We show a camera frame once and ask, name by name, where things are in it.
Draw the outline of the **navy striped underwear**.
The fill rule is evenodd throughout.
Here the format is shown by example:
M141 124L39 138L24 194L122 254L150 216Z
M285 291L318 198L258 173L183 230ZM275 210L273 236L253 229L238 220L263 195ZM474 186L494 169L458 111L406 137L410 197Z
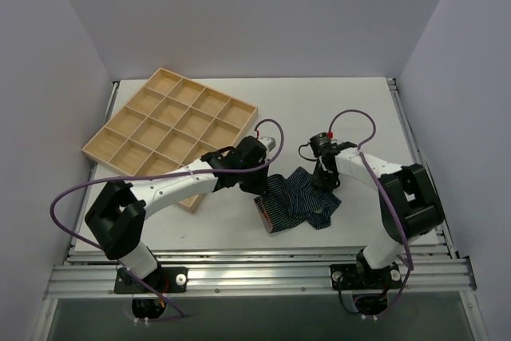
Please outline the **navy striped underwear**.
M332 192L315 188L312 175L302 167L288 177L269 176L266 192L254 202L271 234L293 229L303 222L315 230L327 228L342 203Z

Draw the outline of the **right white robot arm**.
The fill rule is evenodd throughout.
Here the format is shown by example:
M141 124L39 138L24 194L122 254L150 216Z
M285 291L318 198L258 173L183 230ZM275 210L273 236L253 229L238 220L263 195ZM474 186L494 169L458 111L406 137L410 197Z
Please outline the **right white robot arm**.
M411 264L410 244L445 220L433 183L420 164L399 165L363 153L351 142L311 145L315 157L313 185L332 192L341 175L349 176L378 193L382 230L358 254L355 278L373 287L404 254Z

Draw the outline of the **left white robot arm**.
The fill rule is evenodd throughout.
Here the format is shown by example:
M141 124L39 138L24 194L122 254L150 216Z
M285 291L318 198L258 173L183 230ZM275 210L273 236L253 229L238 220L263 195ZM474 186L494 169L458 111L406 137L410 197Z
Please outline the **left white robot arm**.
M142 292L155 291L161 282L156 257L143 244L145 221L153 214L191 196L239 187L251 194L266 188L267 154L275 147L270 137L245 137L236 147L206 153L160 179L109 181L85 215L85 223L109 260L132 272Z

